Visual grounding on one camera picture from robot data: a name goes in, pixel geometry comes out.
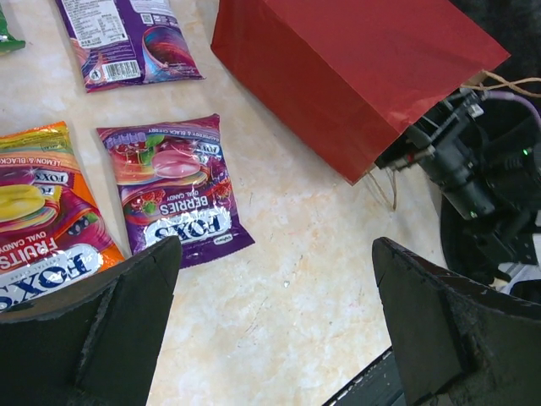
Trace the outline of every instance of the barcode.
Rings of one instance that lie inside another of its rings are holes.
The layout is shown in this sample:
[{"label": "barcode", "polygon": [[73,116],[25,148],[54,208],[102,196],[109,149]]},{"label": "barcode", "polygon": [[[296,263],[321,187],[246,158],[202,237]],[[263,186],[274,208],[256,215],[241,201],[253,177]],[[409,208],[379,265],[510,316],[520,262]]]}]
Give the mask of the barcode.
[{"label": "barcode", "polygon": [[107,63],[103,65],[103,73],[107,82],[139,78],[141,76],[137,61]]},{"label": "barcode", "polygon": [[154,24],[152,14],[141,14],[141,19],[143,19],[143,23],[145,24]]}]

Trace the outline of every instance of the red paper bag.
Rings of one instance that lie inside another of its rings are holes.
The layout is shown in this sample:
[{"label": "red paper bag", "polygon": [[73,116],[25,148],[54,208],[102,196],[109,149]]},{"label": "red paper bag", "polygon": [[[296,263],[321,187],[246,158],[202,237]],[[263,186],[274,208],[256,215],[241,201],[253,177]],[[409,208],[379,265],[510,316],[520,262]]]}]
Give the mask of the red paper bag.
[{"label": "red paper bag", "polygon": [[221,0],[212,50],[347,180],[507,52],[447,0]]}]

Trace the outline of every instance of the fox's fruits candy bag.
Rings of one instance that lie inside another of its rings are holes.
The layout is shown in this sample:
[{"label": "fox's fruits candy bag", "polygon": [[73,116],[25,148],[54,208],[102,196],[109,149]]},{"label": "fox's fruits candy bag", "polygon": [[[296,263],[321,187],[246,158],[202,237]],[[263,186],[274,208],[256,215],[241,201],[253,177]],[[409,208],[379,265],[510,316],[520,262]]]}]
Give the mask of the fox's fruits candy bag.
[{"label": "fox's fruits candy bag", "polygon": [[122,260],[66,124],[0,138],[0,311]]}]

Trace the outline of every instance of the table surface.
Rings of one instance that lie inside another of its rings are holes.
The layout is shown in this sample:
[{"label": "table surface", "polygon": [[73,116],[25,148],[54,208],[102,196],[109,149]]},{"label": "table surface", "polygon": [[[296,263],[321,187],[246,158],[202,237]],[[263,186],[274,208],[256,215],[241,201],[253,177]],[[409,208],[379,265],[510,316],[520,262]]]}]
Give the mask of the table surface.
[{"label": "table surface", "polygon": [[[238,209],[256,244],[182,270],[149,405],[321,404],[390,340],[371,245],[387,236],[438,264],[438,215],[418,170],[392,212],[372,180],[350,186],[221,66],[218,0],[174,0],[204,81],[85,94],[53,0],[2,0],[24,50],[0,58],[2,133],[64,120],[112,236],[128,240],[95,128],[221,114]],[[385,172],[374,174],[391,196]]]}]

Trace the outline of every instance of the candy wrapper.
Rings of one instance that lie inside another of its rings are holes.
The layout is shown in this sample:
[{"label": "candy wrapper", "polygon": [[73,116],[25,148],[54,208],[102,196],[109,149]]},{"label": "candy wrapper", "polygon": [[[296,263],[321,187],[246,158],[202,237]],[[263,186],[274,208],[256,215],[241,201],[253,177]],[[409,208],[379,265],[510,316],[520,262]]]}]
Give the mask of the candy wrapper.
[{"label": "candy wrapper", "polygon": [[168,0],[57,0],[87,92],[202,79]]},{"label": "candy wrapper", "polygon": [[111,155],[134,254],[177,235],[188,267],[254,243],[238,219],[219,125],[215,114],[98,129]]},{"label": "candy wrapper", "polygon": [[8,31],[8,21],[3,15],[2,6],[0,6],[0,55],[24,48],[26,43],[18,41]]},{"label": "candy wrapper", "polygon": [[66,124],[0,138],[0,311],[122,260]]}]

